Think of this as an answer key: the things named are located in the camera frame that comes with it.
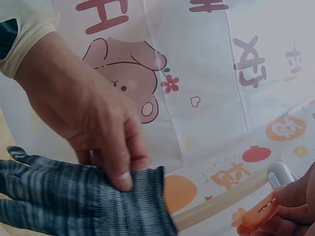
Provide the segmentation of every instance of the wrist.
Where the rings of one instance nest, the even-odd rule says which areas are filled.
[[[15,80],[28,92],[47,89],[60,68],[58,54],[66,49],[56,32],[42,37],[23,58]]]

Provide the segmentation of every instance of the fingernail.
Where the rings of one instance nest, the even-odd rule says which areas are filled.
[[[126,172],[119,176],[120,187],[123,191],[129,191],[132,188],[132,179],[130,172]]]

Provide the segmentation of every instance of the knit glove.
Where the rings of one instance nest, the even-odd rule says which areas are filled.
[[[0,221],[54,236],[175,236],[163,199],[163,167],[133,172],[121,192],[88,165],[27,155],[8,147],[0,160]]]

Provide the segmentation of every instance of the cream sleeve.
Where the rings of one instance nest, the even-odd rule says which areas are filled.
[[[14,79],[20,63],[32,46],[46,34],[56,31],[59,14],[48,2],[0,1],[0,71],[6,77]]]

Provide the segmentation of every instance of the wooden table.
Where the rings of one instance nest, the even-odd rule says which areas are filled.
[[[6,151],[7,146],[15,145],[14,139],[11,135],[11,132],[4,120],[2,111],[0,109],[0,158],[2,160],[9,160],[12,159],[10,155]],[[0,199],[7,199],[7,197],[3,194],[0,194]],[[11,235],[11,236],[44,236],[44,234],[32,232],[29,230],[21,230],[16,229],[4,224],[1,224],[3,228]]]

